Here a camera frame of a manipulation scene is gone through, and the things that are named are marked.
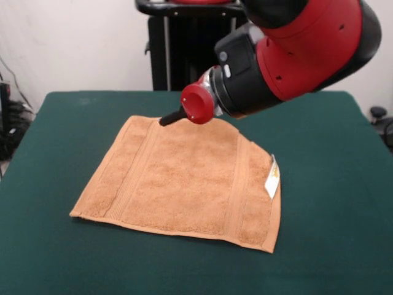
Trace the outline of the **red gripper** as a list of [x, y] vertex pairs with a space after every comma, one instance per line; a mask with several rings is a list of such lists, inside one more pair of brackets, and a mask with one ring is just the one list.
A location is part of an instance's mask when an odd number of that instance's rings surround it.
[[213, 89], [211, 77], [213, 69], [214, 66], [205, 71], [196, 82], [183, 89], [181, 92], [181, 106], [183, 109], [178, 109], [161, 117], [158, 121], [161, 126], [171, 125], [185, 119], [186, 116], [194, 124], [202, 125], [223, 114]]

